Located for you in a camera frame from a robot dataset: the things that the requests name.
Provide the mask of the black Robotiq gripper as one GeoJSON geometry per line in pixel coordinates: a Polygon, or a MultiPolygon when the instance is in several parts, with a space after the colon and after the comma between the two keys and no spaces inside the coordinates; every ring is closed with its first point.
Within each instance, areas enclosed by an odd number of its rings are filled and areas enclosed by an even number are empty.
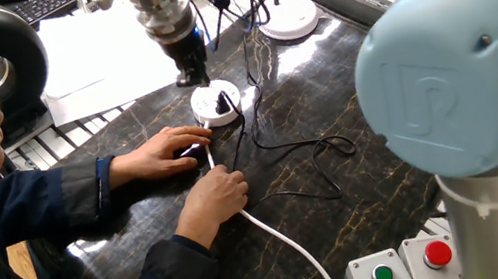
{"type": "Polygon", "coordinates": [[[179,41],[162,43],[161,47],[181,71],[177,77],[176,86],[195,86],[197,83],[196,75],[202,87],[210,85],[211,79],[207,73],[204,37],[199,27],[193,27],[186,37],[179,41]]]}

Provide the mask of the person's left hand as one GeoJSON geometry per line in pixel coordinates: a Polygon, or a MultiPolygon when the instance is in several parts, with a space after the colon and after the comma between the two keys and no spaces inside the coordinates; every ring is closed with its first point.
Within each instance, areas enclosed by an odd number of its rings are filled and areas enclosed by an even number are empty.
{"type": "Polygon", "coordinates": [[[110,188],[114,190],[137,179],[167,178],[196,168],[197,159],[176,159],[174,153],[195,144],[207,146],[212,134],[200,126],[164,127],[140,148],[113,158],[109,164],[110,188]]]}

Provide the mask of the person's right hand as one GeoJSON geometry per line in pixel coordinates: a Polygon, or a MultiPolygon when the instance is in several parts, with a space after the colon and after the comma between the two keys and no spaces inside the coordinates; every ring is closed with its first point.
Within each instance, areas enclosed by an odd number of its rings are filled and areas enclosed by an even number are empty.
{"type": "Polygon", "coordinates": [[[220,226],[247,205],[248,189],[243,173],[215,166],[186,197],[175,234],[210,249],[220,226]]]}

